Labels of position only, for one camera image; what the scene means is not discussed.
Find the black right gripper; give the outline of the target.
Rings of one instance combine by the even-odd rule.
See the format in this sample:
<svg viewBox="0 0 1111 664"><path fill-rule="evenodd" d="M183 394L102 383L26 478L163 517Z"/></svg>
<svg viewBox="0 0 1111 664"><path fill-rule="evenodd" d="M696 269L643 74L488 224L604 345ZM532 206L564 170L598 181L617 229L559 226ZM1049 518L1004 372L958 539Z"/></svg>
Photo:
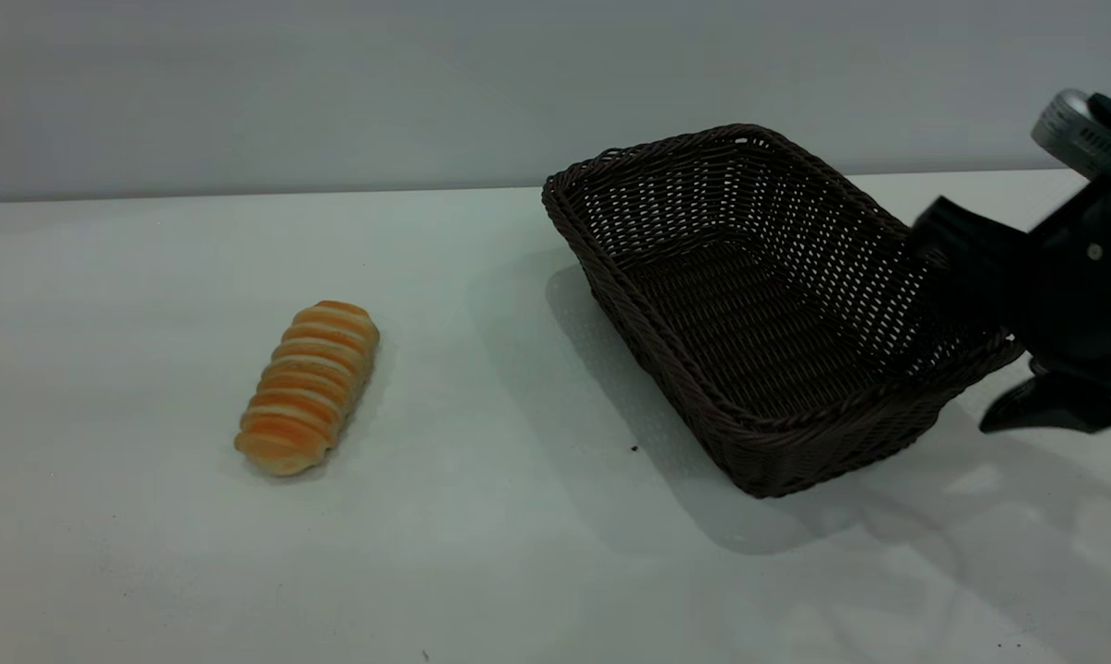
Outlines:
<svg viewBox="0 0 1111 664"><path fill-rule="evenodd" d="M1047 368L1074 375L1011 388L987 409L982 433L1111 427L1111 177L1031 231L938 197L917 217L909 254L944 266L943 298L957 316L1005 328Z"/></svg>

